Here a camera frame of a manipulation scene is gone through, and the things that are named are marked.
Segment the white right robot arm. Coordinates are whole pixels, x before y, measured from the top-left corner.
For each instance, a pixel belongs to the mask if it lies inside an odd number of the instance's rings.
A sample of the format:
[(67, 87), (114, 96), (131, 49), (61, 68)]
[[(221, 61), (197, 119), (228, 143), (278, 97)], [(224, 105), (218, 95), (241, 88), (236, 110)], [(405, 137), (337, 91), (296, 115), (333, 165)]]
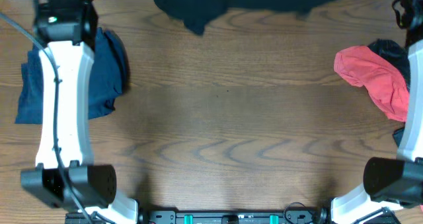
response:
[(397, 0), (404, 8), (397, 25), (405, 29), (410, 64), (410, 100), (395, 159), (372, 157), (363, 182), (336, 197), (314, 223), (376, 223), (396, 211), (422, 204), (422, 0)]

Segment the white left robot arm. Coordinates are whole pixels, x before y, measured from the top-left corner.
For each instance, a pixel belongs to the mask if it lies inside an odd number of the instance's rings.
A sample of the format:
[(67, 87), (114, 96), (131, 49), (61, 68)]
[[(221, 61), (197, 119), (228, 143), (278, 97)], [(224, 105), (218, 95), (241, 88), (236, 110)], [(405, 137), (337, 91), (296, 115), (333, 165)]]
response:
[(43, 74), (42, 135), (22, 187), (64, 209), (68, 223), (139, 222), (138, 203), (117, 187), (111, 165), (96, 165), (89, 139), (89, 78), (98, 15), (94, 0), (33, 0), (31, 39)]

